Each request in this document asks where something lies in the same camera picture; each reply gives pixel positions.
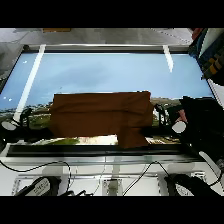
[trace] floor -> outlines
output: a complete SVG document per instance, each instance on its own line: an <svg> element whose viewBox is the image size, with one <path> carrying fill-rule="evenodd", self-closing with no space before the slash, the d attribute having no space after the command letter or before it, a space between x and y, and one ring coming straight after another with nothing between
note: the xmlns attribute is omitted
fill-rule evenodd
<svg viewBox="0 0 224 224"><path fill-rule="evenodd" d="M0 42L20 44L177 44L192 42L188 28L72 28L43 33L41 28L0 28Z"/></svg>

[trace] brown cloth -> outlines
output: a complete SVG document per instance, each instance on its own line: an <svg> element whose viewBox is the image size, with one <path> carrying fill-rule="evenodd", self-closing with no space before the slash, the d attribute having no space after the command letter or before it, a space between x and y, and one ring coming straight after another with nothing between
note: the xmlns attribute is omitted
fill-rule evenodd
<svg viewBox="0 0 224 224"><path fill-rule="evenodd" d="M140 134L152 125L150 93L55 94L50 130L55 137L93 137L117 134L122 148L147 146Z"/></svg>

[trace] white line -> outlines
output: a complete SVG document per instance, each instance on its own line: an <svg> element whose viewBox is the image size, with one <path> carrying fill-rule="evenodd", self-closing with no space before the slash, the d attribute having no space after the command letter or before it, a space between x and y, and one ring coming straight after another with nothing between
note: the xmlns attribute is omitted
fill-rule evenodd
<svg viewBox="0 0 224 224"><path fill-rule="evenodd" d="M32 70L31 70L30 75L29 75L29 77L27 79L25 88L23 90L22 96L20 98L19 104L17 106L16 112L15 112L14 117L13 117L13 119L15 121L19 121L20 114L21 114L21 112L23 111L23 109L25 107L25 104L26 104L26 101L28 99L31 87L33 85L33 81L35 79L35 76L37 74L38 68L40 66L41 59L42 59L44 51L45 51L45 46L46 46L46 44L40 45L39 53L38 53L38 55L37 55L37 57L36 57L36 59L34 61Z"/></svg>
<svg viewBox="0 0 224 224"><path fill-rule="evenodd" d="M168 45L163 45L164 54L166 56L166 60L170 69L170 72L173 70L173 59L171 57Z"/></svg>

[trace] blue sky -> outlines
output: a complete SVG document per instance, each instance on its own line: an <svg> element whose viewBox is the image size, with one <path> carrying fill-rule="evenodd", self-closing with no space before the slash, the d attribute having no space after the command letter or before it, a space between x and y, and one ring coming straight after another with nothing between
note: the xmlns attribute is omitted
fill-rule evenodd
<svg viewBox="0 0 224 224"><path fill-rule="evenodd" d="M34 54L22 54L0 95L0 109L16 108L32 69ZM26 105L53 101L55 93L131 92L148 90L152 97L212 96L189 55L44 54Z"/></svg>

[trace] brown rectangular object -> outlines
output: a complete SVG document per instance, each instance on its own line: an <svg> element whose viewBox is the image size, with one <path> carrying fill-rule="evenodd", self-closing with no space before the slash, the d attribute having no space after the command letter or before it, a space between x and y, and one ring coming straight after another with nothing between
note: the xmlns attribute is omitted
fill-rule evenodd
<svg viewBox="0 0 224 224"><path fill-rule="evenodd" d="M123 148L146 146L140 129L152 125L153 109L149 92L55 94L50 130L61 138L117 134Z"/></svg>
<svg viewBox="0 0 224 224"><path fill-rule="evenodd" d="M72 28L43 28L43 32L70 32Z"/></svg>

